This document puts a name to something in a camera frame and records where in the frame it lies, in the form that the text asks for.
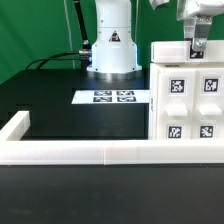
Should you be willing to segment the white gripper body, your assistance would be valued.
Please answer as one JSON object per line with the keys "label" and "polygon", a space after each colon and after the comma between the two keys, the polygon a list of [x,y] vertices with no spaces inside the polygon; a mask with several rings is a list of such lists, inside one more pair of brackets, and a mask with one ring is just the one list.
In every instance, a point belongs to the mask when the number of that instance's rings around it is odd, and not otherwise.
{"label": "white gripper body", "polygon": [[224,0],[178,0],[177,20],[186,20],[197,15],[216,16],[224,14]]}

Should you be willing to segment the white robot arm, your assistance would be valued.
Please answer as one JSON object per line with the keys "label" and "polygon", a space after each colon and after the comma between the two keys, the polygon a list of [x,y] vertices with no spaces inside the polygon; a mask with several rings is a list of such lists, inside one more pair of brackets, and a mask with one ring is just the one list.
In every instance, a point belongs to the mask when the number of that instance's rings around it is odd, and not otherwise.
{"label": "white robot arm", "polygon": [[[131,38],[130,0],[96,0],[97,40],[91,49],[90,77],[128,79],[142,70],[137,45]],[[184,22],[182,42],[158,42],[160,49],[173,46],[204,55],[214,16],[224,14],[224,0],[178,0],[177,20]]]}

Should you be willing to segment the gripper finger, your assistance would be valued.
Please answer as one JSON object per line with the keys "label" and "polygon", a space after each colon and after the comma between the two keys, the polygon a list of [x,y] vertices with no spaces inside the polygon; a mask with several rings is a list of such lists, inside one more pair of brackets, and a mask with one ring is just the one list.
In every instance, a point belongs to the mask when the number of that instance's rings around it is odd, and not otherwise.
{"label": "gripper finger", "polygon": [[212,25],[212,17],[198,15],[194,17],[192,49],[196,52],[203,52],[206,49],[206,42]]}
{"label": "gripper finger", "polygon": [[195,26],[195,20],[194,18],[189,18],[184,21],[184,39],[190,40],[194,36],[194,26]]}

